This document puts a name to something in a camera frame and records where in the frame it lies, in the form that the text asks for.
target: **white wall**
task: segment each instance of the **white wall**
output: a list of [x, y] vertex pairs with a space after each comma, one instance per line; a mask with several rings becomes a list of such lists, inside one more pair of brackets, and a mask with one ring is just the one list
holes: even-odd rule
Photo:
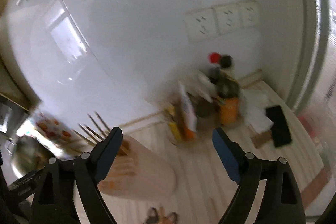
[[[10, 0], [0, 0], [0, 15], [4, 12], [6, 6], [10, 3]], [[0, 16], [0, 54], [1, 58], [11, 74], [12, 78], [15, 80], [16, 84], [20, 87], [21, 91], [25, 93], [25, 95], [29, 98], [30, 102], [34, 105], [38, 103], [40, 100], [29, 82], [25, 78], [18, 61], [16, 60], [16, 56], [13, 52], [13, 48], [10, 45], [10, 39], [8, 36], [8, 27], [6, 24], [6, 17]]]
[[286, 101], [304, 43], [304, 3], [303, 0], [260, 0], [260, 3], [265, 81]]
[[[73, 63], [65, 60], [43, 21], [55, 1], [66, 5], [87, 47]], [[94, 110], [113, 126], [157, 111], [148, 102], [168, 94], [189, 68], [207, 67], [209, 52], [233, 56], [237, 78], [281, 64], [282, 40], [265, 57], [259, 28], [188, 42], [185, 12], [236, 1], [241, 0], [28, 0], [17, 7], [9, 0], [0, 26], [1, 54], [13, 50], [44, 107], [70, 127], [88, 122], [86, 113]], [[267, 22], [265, 9], [274, 7], [265, 5], [270, 0], [257, 1]], [[276, 5], [283, 17], [284, 4]], [[273, 31], [268, 35], [278, 37]]]

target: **food package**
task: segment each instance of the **food package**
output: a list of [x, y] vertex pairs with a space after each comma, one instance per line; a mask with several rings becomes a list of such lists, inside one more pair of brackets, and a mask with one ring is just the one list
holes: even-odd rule
[[176, 113], [176, 106], [173, 104], [170, 104], [166, 108], [165, 114], [168, 120], [167, 122], [170, 128], [170, 132], [171, 132], [171, 134], [168, 135], [169, 141], [173, 144], [182, 142], [183, 136], [180, 130], [179, 117], [177, 116], [177, 113]]
[[184, 136], [186, 140], [196, 137], [197, 117], [194, 112], [191, 100], [185, 91], [184, 85], [179, 82], [179, 91], [181, 99], [181, 111], [184, 122]]
[[50, 142], [52, 146], [62, 150], [63, 153], [77, 156], [87, 151], [87, 143], [50, 114], [35, 110], [30, 120], [34, 129]]

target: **yellow object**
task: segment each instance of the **yellow object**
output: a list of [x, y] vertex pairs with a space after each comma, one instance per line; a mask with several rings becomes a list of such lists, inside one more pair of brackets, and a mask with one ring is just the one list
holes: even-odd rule
[[172, 117], [176, 116], [176, 111], [175, 111], [175, 107], [173, 105], [169, 105], [167, 107], [167, 112], [169, 113], [169, 115], [171, 115]]
[[175, 137], [176, 141], [177, 142], [182, 142], [183, 140], [182, 140], [181, 132], [180, 132], [178, 126], [177, 126], [177, 123], [176, 122], [169, 122], [168, 125], [169, 125], [170, 131], [173, 134], [173, 136]]

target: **screw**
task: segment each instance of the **screw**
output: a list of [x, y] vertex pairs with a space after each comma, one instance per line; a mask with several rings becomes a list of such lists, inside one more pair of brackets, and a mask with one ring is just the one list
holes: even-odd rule
[[50, 164], [54, 164], [56, 162], [56, 158], [52, 157], [48, 160]]
[[287, 160], [283, 157], [280, 157], [279, 158], [279, 161], [282, 163], [282, 164], [286, 164], [287, 163]]
[[248, 158], [248, 159], [250, 159], [250, 160], [252, 160], [252, 159], [254, 159], [254, 154], [251, 153], [251, 152], [247, 152], [247, 153], [245, 154], [245, 157]]
[[90, 156], [89, 152], [84, 152], [83, 154], [81, 154], [82, 159], [87, 159], [89, 156]]

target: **blue gripper pad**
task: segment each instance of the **blue gripper pad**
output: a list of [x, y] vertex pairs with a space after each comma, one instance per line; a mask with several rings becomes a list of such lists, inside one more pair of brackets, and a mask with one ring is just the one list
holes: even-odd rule
[[231, 142], [223, 130], [217, 128], [212, 132], [212, 143], [230, 179], [239, 184], [241, 179], [239, 174], [239, 163], [228, 147], [228, 145], [231, 146], [231, 143], [233, 142]]

